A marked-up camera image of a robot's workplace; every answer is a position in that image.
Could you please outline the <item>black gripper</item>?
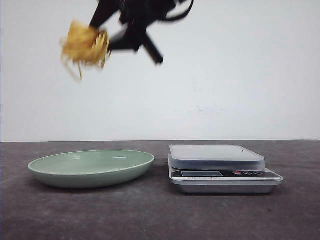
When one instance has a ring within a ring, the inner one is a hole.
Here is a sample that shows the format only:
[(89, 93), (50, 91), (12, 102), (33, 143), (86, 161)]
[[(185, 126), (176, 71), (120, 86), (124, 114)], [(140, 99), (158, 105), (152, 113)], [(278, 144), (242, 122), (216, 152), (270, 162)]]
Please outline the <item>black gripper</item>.
[(117, 35), (117, 49), (137, 51), (143, 45), (154, 63), (161, 65), (164, 56), (147, 34), (147, 28), (174, 8), (174, 0), (122, 0), (120, 7), (118, 0), (99, 0), (89, 26), (101, 27), (120, 9), (119, 21), (126, 29)]

